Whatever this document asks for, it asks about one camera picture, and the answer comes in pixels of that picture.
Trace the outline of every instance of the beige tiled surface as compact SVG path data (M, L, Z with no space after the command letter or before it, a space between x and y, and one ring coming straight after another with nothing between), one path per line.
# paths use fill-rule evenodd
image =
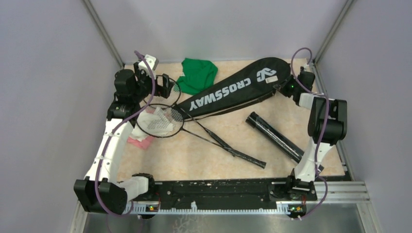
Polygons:
M219 69L215 83L251 62L214 62ZM304 62L305 59L296 59L294 63L296 73ZM166 73L177 80L182 74L182 66L180 63L159 64L156 73ZM189 95L183 94L180 101L188 97ZM274 97L253 106L200 120L201 124L215 132L234 149L265 161L267 163L265 169L240 158L234 158L223 149L181 131L171 138L155 139L147 150L127 144L121 159L118 180L126 180L139 172L152 174L156 181L288 176L295 163L257 130L245 123L246 118L253 111L301 149L305 149L309 141L307 125L310 110L298 107L292 99L276 93ZM194 122L185 123L184 128L209 139ZM323 176L344 175L335 147L326 155L322 165L325 167Z

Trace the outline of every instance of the metal frame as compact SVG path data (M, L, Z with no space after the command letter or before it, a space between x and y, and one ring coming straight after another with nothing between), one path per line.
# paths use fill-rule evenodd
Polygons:
M102 22L99 19L98 14L96 13L93 5L91 4L90 0L82 0L85 4L85 8L87 9L88 13L90 14L91 18L93 19L96 28L98 29L99 33L102 36L105 44L107 45L110 53L113 55L119 66L123 67L124 63L114 46L112 40L110 39L107 31L105 30ZM325 40L323 41L320 49L316 53L316 57L313 59L312 63L310 64L310 68L312 72L317 76L316 86L318 87L318 91L326 93L325 84L323 82L322 76L319 73L317 66L321 61L325 51L327 50L331 40L333 39L334 35L336 34L339 26L353 4L356 0L347 0L345 5L343 6L341 12L339 13L336 21L334 22L332 28L330 29L329 33L327 34ZM354 179L352 173L352 167L350 162L346 156L346 150L344 147L343 142L338 142L336 145L338 154L340 156L344 171L346 174L349 174L349 177ZM317 195L322 197L325 194L325 185L323 182L315 182L315 189ZM318 201L307 201L307 203L318 203ZM188 210L166 210L160 211L158 214L285 214L287 213L287 206L298 204L299 201L277 201L278 205L277 209L273 210L253 210L253 211L239 211L239 210L226 210L226 211L205 211L205 210L197 210L195 206L192 206L191 209ZM380 223L376 217L375 211L371 205L371 200L369 194L367 192L366 186L364 182L356 182L356 181L328 181L328 194L326 196L325 203L329 204L345 204L345 203L356 203L359 211L359 215L363 224L363 228L366 233L375 233L375 232L382 232ZM144 208L141 208L138 203L136 203L136 208L134 213L137 214L145 214L146 211ZM76 210L74 213L74 217L72 220L72 224L70 227L71 233L82 233L86 224L88 213L84 211L81 204L77 202Z
M119 64L120 67L124 67L124 62L121 60L119 52L117 51L115 45L113 44L112 39L109 37L106 29L104 28L102 21L99 18L96 10L94 9L93 5L91 4L90 0L82 0L87 12L89 13L90 17L92 18L96 29L99 31L99 34L102 36L104 43L107 45L110 53L112 54L113 58Z
M339 26L341 25L343 19L346 17L348 14L349 10L352 8L353 4L356 2L356 0L346 0L345 5L343 6L341 12L339 13L338 17L336 18L335 22L332 25L332 28L329 30L326 38L323 40L321 47L316 53L316 57L314 58L314 63L317 65L320 60L322 59L326 49L329 46L329 43L335 36L337 30L339 29Z

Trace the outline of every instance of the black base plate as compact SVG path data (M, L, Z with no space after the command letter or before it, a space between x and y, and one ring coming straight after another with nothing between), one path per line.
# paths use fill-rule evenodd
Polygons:
M190 209L193 201L201 210L276 209L276 201L291 200L285 192L285 181L285 178L164 181L156 182L152 189L160 196L164 210ZM306 200L317 200L317 196L309 194Z

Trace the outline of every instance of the logo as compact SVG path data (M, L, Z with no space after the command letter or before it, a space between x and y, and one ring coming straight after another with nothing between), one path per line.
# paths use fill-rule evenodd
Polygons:
M269 69L269 68L263 68L263 70L258 71L256 73L257 81L261 82L261 81L266 79L266 76L271 77L275 74L276 74L276 70L272 70L272 69Z
M246 78L240 82L234 83L230 86L225 86L224 88L217 90L215 93L210 93L207 96L203 96L195 101L190 102L190 110L192 111L193 109L197 109L199 107L202 107L204 105L207 105L209 103L216 102L226 96L228 96L230 93L233 93L239 89L242 89L246 86L249 86L252 83L252 81L249 78Z

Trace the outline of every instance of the pink cloth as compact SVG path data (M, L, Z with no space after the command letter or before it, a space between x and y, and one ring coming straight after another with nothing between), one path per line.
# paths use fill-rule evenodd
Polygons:
M132 138L129 137L129 138L127 139L127 142L135 145L135 146L138 147L138 148L141 148L141 149L145 150L145 149L149 148L149 146L150 146L150 144L152 143L153 139L154 139L154 137L148 136L146 139L144 139L143 141L139 142L138 140L134 140L134 139L132 139Z

